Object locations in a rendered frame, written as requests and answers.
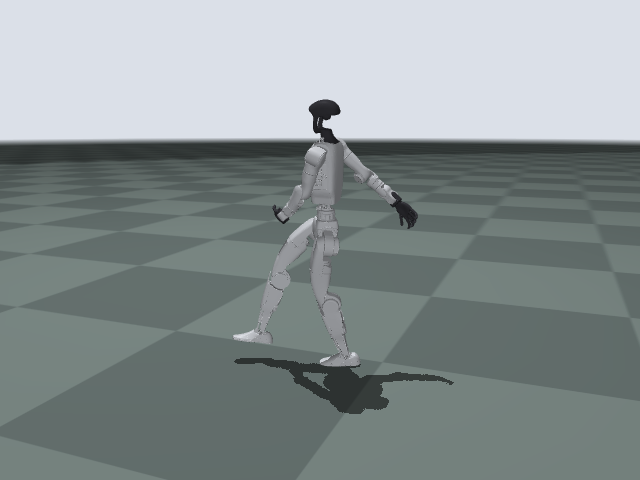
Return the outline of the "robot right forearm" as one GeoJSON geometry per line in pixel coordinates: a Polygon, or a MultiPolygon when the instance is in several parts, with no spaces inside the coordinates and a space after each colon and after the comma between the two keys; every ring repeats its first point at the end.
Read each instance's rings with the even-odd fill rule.
{"type": "MultiPolygon", "coordinates": [[[[368,168],[367,168],[368,169],[368,168]]],[[[370,169],[368,169],[371,173],[369,180],[367,181],[367,186],[371,187],[378,195],[385,199],[389,204],[394,204],[396,199],[391,195],[393,191],[388,185],[382,182],[379,177],[370,169]]]]}

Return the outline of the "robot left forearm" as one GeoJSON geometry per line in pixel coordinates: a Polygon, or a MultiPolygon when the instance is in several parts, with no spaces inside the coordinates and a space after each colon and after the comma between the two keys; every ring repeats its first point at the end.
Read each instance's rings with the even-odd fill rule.
{"type": "Polygon", "coordinates": [[[302,197],[302,189],[300,186],[296,186],[286,206],[282,209],[282,211],[279,214],[277,214],[277,216],[281,221],[284,221],[287,218],[292,217],[296,213],[296,211],[302,207],[302,205],[304,204],[304,200],[301,200],[301,197],[302,197]]]}

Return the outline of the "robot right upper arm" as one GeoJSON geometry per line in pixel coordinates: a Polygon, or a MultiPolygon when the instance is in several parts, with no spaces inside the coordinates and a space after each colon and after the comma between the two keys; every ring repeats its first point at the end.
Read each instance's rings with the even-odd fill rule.
{"type": "Polygon", "coordinates": [[[358,183],[364,183],[371,176],[370,171],[361,163],[359,158],[348,148],[344,140],[342,140],[339,137],[336,137],[336,139],[339,139],[342,142],[344,147],[344,164],[349,168],[351,168],[352,170],[354,170],[355,173],[353,177],[358,183]]]}

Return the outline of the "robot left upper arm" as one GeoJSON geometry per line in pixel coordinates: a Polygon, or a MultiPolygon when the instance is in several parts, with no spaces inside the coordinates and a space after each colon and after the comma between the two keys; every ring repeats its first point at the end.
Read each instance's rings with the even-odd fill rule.
{"type": "MultiPolygon", "coordinates": [[[[313,186],[315,184],[317,174],[320,167],[324,164],[326,159],[327,150],[323,147],[316,146],[310,148],[305,155],[305,166],[302,173],[302,197],[301,200],[306,200],[312,196],[313,186]]],[[[296,186],[295,186],[296,187],[296,186]]]]}

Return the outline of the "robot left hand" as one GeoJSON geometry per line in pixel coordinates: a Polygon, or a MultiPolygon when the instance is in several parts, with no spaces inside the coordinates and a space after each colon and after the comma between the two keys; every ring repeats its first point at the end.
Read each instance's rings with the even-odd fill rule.
{"type": "Polygon", "coordinates": [[[278,208],[278,209],[276,210],[276,205],[274,205],[274,206],[273,206],[273,210],[274,210],[274,214],[275,214],[276,218],[277,218],[281,223],[285,224],[285,223],[289,220],[289,218],[290,218],[290,217],[289,217],[289,218],[287,218],[287,219],[286,219],[286,220],[284,220],[284,221],[281,221],[281,220],[279,219],[279,217],[277,216],[277,214],[279,214],[279,213],[282,211],[282,209],[281,209],[281,208],[278,208]]]}

